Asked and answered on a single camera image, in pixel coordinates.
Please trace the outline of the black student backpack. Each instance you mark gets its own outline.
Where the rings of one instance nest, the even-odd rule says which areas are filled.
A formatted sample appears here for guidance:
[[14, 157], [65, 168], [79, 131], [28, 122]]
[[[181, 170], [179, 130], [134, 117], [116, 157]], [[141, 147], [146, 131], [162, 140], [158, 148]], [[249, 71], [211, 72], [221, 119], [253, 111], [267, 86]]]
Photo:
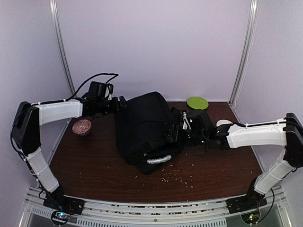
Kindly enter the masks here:
[[153, 173], [185, 147], [180, 110], [170, 108], [159, 92], [128, 100], [126, 109], [115, 113], [114, 120], [118, 153], [144, 175]]

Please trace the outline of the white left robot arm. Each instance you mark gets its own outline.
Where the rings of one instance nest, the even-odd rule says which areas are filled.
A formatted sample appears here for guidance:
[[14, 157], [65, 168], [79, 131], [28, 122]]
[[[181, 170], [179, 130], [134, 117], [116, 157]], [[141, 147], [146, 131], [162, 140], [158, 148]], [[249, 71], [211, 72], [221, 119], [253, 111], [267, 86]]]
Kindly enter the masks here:
[[11, 142], [42, 188], [51, 193], [49, 201], [58, 210], [68, 206], [68, 199], [57, 192], [60, 183], [45, 159], [42, 128], [63, 120], [108, 115], [125, 110], [125, 97], [113, 96], [113, 90], [111, 83], [93, 81], [88, 92], [81, 97], [38, 103], [22, 101], [18, 105], [10, 131]]

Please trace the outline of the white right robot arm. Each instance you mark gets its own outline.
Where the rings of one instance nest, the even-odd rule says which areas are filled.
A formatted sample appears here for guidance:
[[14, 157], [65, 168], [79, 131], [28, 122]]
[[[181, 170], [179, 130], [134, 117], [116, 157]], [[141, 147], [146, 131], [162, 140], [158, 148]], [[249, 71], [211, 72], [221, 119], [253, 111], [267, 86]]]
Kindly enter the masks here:
[[167, 129], [165, 136], [170, 143], [183, 142], [208, 149], [280, 147], [282, 153], [277, 161], [252, 181], [243, 197], [242, 203], [249, 209], [290, 172], [303, 166], [303, 125], [294, 113], [274, 121], [242, 124], [227, 119], [213, 123], [205, 111], [183, 111], [181, 119]]

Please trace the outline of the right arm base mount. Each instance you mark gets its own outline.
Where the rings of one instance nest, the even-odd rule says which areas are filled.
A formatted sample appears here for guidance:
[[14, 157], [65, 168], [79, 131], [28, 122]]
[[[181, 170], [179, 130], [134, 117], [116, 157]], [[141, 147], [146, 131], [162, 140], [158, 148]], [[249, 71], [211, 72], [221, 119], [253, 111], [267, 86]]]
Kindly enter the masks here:
[[229, 213], [234, 214], [248, 210], [256, 210], [260, 206], [267, 205], [267, 200], [265, 198], [256, 199], [245, 195], [226, 200], [226, 205]]

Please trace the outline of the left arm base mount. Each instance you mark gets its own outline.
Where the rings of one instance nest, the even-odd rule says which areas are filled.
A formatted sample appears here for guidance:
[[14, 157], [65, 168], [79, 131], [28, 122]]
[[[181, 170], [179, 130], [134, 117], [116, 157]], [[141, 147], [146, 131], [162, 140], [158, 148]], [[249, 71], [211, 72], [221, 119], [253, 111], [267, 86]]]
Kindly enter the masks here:
[[85, 201], [72, 197], [63, 197], [63, 202], [55, 202], [50, 197], [47, 197], [43, 205], [54, 210], [64, 211], [65, 213], [81, 215], [84, 208]]

